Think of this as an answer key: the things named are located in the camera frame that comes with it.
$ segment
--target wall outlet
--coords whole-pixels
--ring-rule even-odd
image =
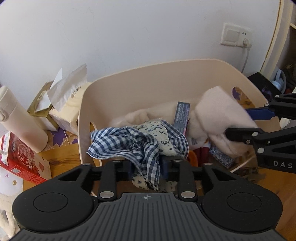
[[[248,39],[250,43],[253,42],[252,29],[232,23],[224,23],[221,36],[222,45],[243,47],[244,39]]]

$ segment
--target checkered cloth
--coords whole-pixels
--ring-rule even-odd
[[[166,121],[161,121],[176,152],[186,158],[188,143],[183,134]],[[135,128],[109,127],[91,132],[92,144],[87,153],[95,159],[124,157],[130,160],[143,175],[145,181],[156,191],[160,177],[159,143],[150,134]]]

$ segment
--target storage bin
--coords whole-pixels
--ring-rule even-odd
[[[217,59],[155,64],[94,81],[84,92],[78,119],[81,163],[94,164],[86,153],[91,144],[91,123],[95,129],[106,128],[112,119],[129,112],[165,102],[187,100],[217,85],[231,96],[233,88],[239,87],[255,107],[263,107],[267,103],[262,93],[240,71]],[[277,117],[256,123],[267,132],[280,129]]]

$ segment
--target wooden surface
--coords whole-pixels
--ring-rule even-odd
[[[78,144],[63,146],[41,152],[40,154],[43,158],[50,162],[52,177],[55,177],[80,165]],[[295,241],[296,174],[269,169],[260,169],[260,173],[265,174],[266,177],[265,179],[260,180],[258,184],[277,194],[283,203],[283,214],[276,227],[276,230],[288,241]],[[119,185],[126,184],[131,184],[131,182],[121,182]],[[34,185],[24,181],[24,190],[27,190],[32,186]]]

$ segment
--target red carton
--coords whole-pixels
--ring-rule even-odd
[[[1,166],[34,184],[51,178],[49,162],[35,153],[11,131],[0,138]]]

